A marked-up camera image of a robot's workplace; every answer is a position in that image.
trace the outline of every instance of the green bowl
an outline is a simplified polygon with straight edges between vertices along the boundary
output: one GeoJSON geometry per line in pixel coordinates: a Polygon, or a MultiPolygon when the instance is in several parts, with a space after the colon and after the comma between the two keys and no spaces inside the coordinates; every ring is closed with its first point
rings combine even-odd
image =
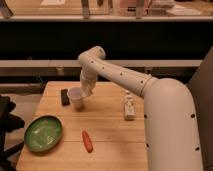
{"type": "Polygon", "coordinates": [[[24,142],[32,152],[52,149],[62,137],[62,124],[54,116],[42,116],[34,120],[24,134],[24,142]]]}

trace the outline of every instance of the carrot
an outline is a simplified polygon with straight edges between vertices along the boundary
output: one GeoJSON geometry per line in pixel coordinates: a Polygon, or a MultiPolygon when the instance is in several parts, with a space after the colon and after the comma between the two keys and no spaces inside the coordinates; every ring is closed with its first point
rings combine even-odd
{"type": "Polygon", "coordinates": [[[92,141],[88,135],[88,133],[84,130],[82,131],[82,138],[84,142],[84,146],[88,153],[91,153],[93,151],[92,141]]]}

